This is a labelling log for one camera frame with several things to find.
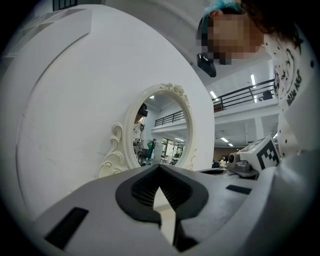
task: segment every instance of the mirror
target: mirror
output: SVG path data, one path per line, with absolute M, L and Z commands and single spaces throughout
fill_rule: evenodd
M 150 95 L 133 122 L 132 147 L 140 166 L 176 165 L 188 146 L 189 125 L 179 102 L 163 91 Z

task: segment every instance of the ceiling light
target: ceiling light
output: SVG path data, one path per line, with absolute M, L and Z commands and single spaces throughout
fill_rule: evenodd
M 214 98 L 214 99 L 216 99 L 217 98 L 217 95 L 214 93 L 214 91 L 212 90 L 212 91 L 210 91 L 210 94 L 212 95 L 212 97 Z
M 224 142 L 229 142 L 229 141 L 227 141 L 226 138 L 224 138 L 224 137 L 221 137 L 220 139 L 223 140 Z
M 256 79 L 255 79 L 255 75 L 252 74 L 251 75 L 251 81 L 252 81 L 252 85 L 254 86 L 253 88 L 256 88 L 255 85 L 256 85 Z

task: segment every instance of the window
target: window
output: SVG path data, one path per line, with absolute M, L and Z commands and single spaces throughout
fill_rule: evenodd
M 53 11 L 63 10 L 69 7 L 77 6 L 78 0 L 53 0 Z

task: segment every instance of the black rectangular slot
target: black rectangular slot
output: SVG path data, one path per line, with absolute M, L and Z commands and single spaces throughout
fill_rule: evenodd
M 236 185 L 229 185 L 226 187 L 227 190 L 239 192 L 241 194 L 249 195 L 251 192 L 251 188 L 243 187 L 243 186 L 236 186 Z
M 63 250 L 88 212 L 86 209 L 73 208 L 45 237 L 45 240 Z

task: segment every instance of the ornate mirror frame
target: ornate mirror frame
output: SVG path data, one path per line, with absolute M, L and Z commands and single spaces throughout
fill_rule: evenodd
M 168 83 L 154 85 L 145 90 L 144 93 L 138 97 L 135 103 L 129 106 L 124 117 L 123 124 L 116 122 L 112 126 L 113 135 L 110 136 L 112 145 L 99 168 L 98 178 L 140 167 L 132 145 L 135 117 L 140 106 L 146 101 L 146 99 L 156 94 L 172 97 L 183 110 L 188 130 L 188 138 L 185 144 L 186 150 L 183 151 L 175 166 L 193 171 L 192 161 L 197 149 L 194 147 L 195 125 L 190 103 L 181 85 Z

